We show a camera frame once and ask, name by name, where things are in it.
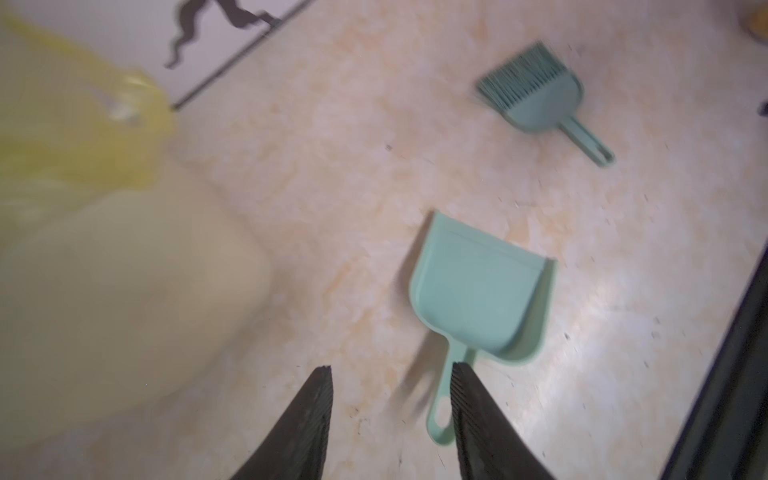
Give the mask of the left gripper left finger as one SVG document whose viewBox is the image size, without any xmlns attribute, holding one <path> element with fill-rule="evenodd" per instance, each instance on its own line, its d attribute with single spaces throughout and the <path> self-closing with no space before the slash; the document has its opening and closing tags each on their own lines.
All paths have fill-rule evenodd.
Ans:
<svg viewBox="0 0 768 480">
<path fill-rule="evenodd" d="M 330 366 L 315 368 L 236 479 L 320 479 L 333 406 Z"/>
</svg>

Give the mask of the green dustpan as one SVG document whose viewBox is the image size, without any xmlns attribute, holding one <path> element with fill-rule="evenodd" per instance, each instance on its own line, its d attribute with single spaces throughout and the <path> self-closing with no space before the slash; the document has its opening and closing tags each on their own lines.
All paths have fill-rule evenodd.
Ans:
<svg viewBox="0 0 768 480">
<path fill-rule="evenodd" d="M 419 320 L 448 344 L 426 420 L 432 441 L 455 439 L 438 411 L 450 395 L 454 364 L 479 356 L 502 364 L 531 361 L 542 348 L 557 262 L 436 211 L 409 281 Z"/>
</svg>

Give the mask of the green hand brush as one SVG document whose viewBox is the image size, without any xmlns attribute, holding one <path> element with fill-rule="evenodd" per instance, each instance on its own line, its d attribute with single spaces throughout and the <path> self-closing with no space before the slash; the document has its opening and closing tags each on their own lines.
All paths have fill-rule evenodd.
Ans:
<svg viewBox="0 0 768 480">
<path fill-rule="evenodd" d="M 613 151 L 575 116 L 584 95 L 581 81 L 543 42 L 491 70 L 475 88 L 517 130 L 559 130 L 599 167 L 615 163 Z"/>
</svg>

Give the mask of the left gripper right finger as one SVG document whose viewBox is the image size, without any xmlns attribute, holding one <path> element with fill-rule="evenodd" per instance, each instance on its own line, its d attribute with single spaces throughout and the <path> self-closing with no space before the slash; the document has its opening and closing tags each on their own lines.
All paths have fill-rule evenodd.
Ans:
<svg viewBox="0 0 768 480">
<path fill-rule="evenodd" d="M 452 366 L 450 400 L 462 479 L 554 479 L 465 362 Z"/>
</svg>

